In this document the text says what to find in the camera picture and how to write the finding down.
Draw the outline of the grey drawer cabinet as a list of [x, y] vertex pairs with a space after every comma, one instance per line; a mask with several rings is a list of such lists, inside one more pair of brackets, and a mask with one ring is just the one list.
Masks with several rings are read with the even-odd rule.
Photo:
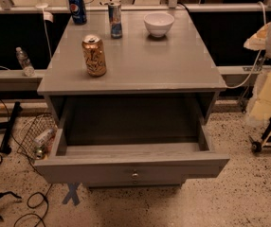
[[[90, 12], [83, 26], [67, 25], [38, 88], [58, 129], [69, 98], [188, 98], [207, 124], [226, 84], [190, 16], [183, 10], [174, 11], [172, 28], [156, 39], [144, 26], [145, 14], [123, 12], [119, 39], [111, 37], [104, 11]], [[106, 73], [100, 77], [87, 73], [81, 43], [89, 34], [103, 41]]]

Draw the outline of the blue tape cross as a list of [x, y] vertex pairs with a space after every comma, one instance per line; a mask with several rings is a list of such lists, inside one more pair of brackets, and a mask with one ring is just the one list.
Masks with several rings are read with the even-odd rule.
[[67, 185], [68, 192], [66, 196], [63, 198], [62, 204], [68, 204], [69, 201], [72, 201], [75, 206], [80, 203], [80, 199], [78, 197], [78, 187], [80, 186], [79, 183], [69, 183]]

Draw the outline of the gold soda can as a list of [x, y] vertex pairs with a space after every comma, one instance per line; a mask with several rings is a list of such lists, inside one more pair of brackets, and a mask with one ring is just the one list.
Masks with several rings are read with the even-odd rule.
[[102, 39], [89, 34], [83, 38], [81, 45], [87, 73], [92, 77], [103, 76], [106, 73], [106, 62]]

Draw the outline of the white ceramic bowl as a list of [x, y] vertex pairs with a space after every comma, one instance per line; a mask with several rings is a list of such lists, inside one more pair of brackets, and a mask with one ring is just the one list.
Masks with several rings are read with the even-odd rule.
[[148, 32], [156, 37], [163, 37], [172, 27], [175, 19], [167, 12], [153, 12], [144, 16], [144, 25]]

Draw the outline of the black metal stand leg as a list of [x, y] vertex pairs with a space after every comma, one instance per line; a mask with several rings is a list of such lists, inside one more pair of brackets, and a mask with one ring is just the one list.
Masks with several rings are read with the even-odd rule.
[[0, 153], [4, 154], [10, 154], [11, 153], [11, 147], [9, 145], [9, 139], [11, 136], [11, 132], [15, 123], [15, 120], [19, 114], [19, 112], [22, 111], [21, 103], [19, 101], [16, 101], [14, 103], [13, 110], [11, 112], [11, 116], [7, 122], [0, 122], [0, 131], [4, 130], [4, 137], [0, 145]]

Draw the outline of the grey top drawer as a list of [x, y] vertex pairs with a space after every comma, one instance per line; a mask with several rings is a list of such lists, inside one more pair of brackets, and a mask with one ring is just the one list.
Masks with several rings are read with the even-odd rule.
[[35, 166], [50, 183], [110, 187], [214, 178], [228, 161], [188, 98], [69, 98], [51, 153]]

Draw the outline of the blue Pepsi can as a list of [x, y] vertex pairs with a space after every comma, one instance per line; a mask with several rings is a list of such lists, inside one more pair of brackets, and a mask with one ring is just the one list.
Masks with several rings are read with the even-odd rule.
[[73, 22], [84, 25], [87, 22], [86, 8], [83, 0], [68, 0]]

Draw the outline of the slim Red Bull can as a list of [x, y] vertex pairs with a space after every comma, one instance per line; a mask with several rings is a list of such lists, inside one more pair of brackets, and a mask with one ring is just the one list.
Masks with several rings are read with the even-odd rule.
[[114, 39], [121, 38], [122, 37], [121, 4], [119, 2], [110, 2], [108, 4], [108, 16], [111, 37]]

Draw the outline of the clear plastic water bottle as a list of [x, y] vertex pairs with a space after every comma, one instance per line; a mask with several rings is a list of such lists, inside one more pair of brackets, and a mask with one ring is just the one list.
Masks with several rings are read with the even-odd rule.
[[27, 52], [23, 50], [21, 47], [16, 48], [16, 58], [20, 63], [24, 74], [27, 77], [33, 77], [35, 75], [34, 67], [30, 61], [30, 58], [27, 55]]

